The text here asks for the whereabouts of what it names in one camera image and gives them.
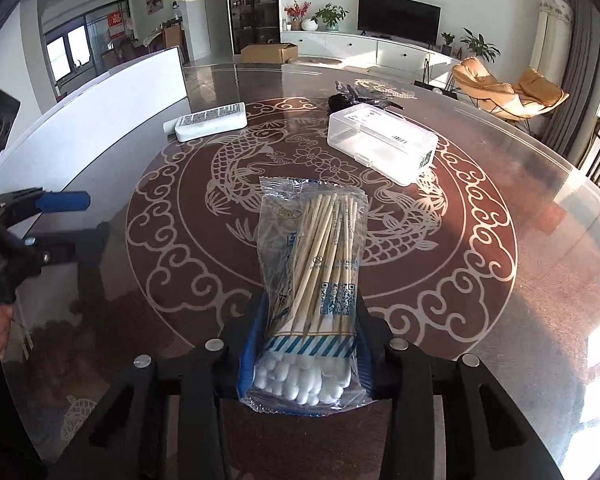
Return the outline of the bag of cotton swabs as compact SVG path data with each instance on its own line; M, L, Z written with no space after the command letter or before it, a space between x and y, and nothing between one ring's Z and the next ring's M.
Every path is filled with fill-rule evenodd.
M370 404L358 332L358 272L366 244L364 191L266 177L257 230L264 318L238 382L253 411L323 417Z

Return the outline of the white cardboard box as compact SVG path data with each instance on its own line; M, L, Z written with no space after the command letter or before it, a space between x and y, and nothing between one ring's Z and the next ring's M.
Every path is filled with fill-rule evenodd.
M23 221L15 232L94 228L122 214L143 170L169 141L164 123L188 111L175 48L116 67L72 92L4 151L0 194L85 191L91 206Z

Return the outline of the white lotion bottle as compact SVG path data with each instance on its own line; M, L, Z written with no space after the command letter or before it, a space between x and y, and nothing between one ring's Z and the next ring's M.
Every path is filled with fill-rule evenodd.
M175 136L178 142L213 136L218 133L240 130L248 124L246 104L238 102L169 120L163 124L167 136Z

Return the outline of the brown cardboard box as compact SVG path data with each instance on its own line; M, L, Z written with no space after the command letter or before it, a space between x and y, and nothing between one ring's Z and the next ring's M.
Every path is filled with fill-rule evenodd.
M291 42L283 44L250 44L240 51L240 62L286 64L296 58L299 49Z

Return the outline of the clear plastic container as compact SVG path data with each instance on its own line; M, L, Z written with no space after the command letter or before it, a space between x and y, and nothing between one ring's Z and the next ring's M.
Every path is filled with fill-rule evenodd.
M328 118L327 144L400 186L415 183L434 160L437 133L370 104Z

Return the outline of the grey curtain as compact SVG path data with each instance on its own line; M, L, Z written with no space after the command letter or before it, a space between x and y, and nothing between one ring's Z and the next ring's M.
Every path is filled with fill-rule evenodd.
M591 0L567 0L574 25L562 88L569 98L550 112L541 141L577 165L600 104L600 11Z

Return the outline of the round floor cushion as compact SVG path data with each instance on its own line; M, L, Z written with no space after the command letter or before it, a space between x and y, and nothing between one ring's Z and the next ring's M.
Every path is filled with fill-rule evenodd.
M320 56L298 56L291 61L292 64L306 65L306 66L322 66L339 68L342 66L342 62L336 58L321 58Z

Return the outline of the dark display shelf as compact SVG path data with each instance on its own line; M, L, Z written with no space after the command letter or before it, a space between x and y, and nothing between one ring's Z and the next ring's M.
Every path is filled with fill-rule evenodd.
M250 44L279 42L278 0L228 0L228 8L235 54Z

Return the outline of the black hair clip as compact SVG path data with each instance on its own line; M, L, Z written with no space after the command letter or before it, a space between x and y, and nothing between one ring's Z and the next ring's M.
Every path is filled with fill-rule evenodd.
M368 104L380 110L386 110L387 108L403 110L402 105L394 102L388 94L382 92L351 86L341 81L335 82L335 88L336 93L327 100L329 115L358 104Z

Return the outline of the red flower vase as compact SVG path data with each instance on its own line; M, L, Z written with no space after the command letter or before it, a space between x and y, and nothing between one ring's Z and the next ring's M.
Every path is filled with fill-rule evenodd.
M284 6L284 12L286 13L287 18L290 19L291 30L301 29L301 23L308 13L310 6L311 3L309 1L299 2L298 0L294 0L293 3Z

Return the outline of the orange lounge chair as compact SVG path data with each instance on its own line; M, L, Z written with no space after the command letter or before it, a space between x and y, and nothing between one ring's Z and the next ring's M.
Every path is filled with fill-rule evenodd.
M476 107L506 122L521 122L551 112L569 94L534 68L527 68L516 84L497 80L482 62L471 56L456 64L454 81Z

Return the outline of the green potted plant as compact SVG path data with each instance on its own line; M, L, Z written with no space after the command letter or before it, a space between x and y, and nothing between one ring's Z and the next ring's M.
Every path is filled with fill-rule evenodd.
M314 18L316 18L317 21L320 21L326 30L334 32L339 29L339 24L348 16L348 14L349 11L343 6L326 3L315 12Z

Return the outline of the white tv cabinet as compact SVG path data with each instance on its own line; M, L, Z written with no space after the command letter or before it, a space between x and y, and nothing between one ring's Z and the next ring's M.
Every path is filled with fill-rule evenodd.
M439 87L446 84L458 64L455 58L414 44L344 32L290 30L282 32L280 39L295 44L302 58L334 60L351 70L374 70Z

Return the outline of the black television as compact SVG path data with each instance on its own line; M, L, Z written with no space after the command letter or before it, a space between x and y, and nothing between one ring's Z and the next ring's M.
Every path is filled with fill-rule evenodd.
M440 6L415 0L358 0L358 30L435 44Z

